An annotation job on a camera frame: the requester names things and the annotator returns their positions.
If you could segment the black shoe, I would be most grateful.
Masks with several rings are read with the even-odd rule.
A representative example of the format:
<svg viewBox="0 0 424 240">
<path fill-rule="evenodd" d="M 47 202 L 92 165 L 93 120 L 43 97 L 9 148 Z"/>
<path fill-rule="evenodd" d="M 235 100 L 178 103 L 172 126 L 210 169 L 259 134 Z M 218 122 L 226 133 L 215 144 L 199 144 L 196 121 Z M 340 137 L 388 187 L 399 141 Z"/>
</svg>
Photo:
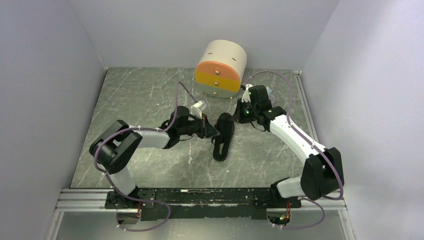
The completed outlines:
<svg viewBox="0 0 424 240">
<path fill-rule="evenodd" d="M 235 123 L 232 116 L 227 112 L 222 113 L 214 128 L 218 130 L 219 135 L 214 136 L 211 140 L 214 145 L 212 157 L 218 162 L 223 162 L 227 159 L 230 143 L 235 132 Z"/>
</svg>

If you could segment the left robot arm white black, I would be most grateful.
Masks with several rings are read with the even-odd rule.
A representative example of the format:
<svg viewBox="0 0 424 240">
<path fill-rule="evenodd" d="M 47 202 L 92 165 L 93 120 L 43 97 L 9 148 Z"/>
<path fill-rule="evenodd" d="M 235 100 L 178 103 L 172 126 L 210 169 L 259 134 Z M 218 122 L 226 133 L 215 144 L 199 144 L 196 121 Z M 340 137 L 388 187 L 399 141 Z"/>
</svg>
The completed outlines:
<svg viewBox="0 0 424 240">
<path fill-rule="evenodd" d="M 157 128 L 132 126 L 119 119 L 105 130 L 89 147 L 94 167 L 106 175 L 114 188 L 114 204 L 134 208 L 141 198 L 140 189 L 131 177 L 128 163 L 139 148 L 170 149 L 182 136 L 211 139 L 220 133 L 207 116 L 195 108 L 177 106 L 170 118 Z"/>
</svg>

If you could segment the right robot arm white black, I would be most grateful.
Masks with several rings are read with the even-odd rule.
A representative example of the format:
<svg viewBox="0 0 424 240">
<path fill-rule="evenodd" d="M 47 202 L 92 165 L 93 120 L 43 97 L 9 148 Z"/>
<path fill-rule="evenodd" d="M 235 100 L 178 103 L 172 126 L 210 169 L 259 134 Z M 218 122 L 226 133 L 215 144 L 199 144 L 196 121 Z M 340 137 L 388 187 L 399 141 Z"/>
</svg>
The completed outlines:
<svg viewBox="0 0 424 240">
<path fill-rule="evenodd" d="M 274 182 L 270 202 L 282 207 L 291 197 L 318 200 L 344 186 L 340 151 L 328 148 L 301 130 L 280 106 L 273 106 L 265 86 L 247 84 L 237 100 L 235 121 L 239 124 L 260 125 L 266 132 L 277 136 L 299 158 L 303 170 L 298 177 Z"/>
</svg>

